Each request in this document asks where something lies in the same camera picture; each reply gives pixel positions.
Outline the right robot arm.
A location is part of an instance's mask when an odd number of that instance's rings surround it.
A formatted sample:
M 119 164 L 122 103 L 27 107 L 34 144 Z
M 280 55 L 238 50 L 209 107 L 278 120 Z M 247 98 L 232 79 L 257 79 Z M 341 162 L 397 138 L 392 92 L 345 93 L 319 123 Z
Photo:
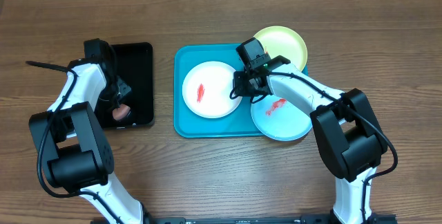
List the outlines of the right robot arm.
M 318 151 L 336 177 L 334 218 L 339 223 L 372 223 L 369 195 L 388 143 L 366 95 L 343 92 L 300 72 L 287 58 L 267 54 L 243 58 L 231 97 L 281 97 L 310 117 Z

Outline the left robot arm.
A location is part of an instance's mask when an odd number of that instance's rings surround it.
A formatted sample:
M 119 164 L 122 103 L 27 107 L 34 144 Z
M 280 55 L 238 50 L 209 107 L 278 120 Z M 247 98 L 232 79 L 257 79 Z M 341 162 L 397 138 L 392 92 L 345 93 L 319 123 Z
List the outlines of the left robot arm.
M 120 105 L 116 60 L 90 57 L 68 66 L 29 65 L 66 74 L 56 101 L 28 123 L 42 189 L 54 198 L 87 200 L 107 223 L 150 223 L 144 205 L 117 178 L 113 151 L 95 113 L 102 100 L 113 108 Z

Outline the pink sponge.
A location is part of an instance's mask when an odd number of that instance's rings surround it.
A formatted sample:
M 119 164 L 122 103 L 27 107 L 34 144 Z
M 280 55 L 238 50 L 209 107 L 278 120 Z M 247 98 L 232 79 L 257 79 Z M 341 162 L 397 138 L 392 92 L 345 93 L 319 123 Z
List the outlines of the pink sponge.
M 125 104 L 120 104 L 119 107 L 112 110 L 112 117 L 116 121 L 121 121 L 126 118 L 131 112 L 131 108 Z

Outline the white plate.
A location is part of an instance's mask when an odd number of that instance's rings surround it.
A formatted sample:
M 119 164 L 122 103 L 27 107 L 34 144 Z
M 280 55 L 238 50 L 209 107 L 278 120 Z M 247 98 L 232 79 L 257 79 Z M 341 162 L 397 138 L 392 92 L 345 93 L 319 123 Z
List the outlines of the white plate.
M 233 73 L 236 70 L 224 62 L 203 62 L 193 67 L 182 83 L 182 98 L 196 115 L 215 119 L 233 113 L 242 98 L 230 98 Z

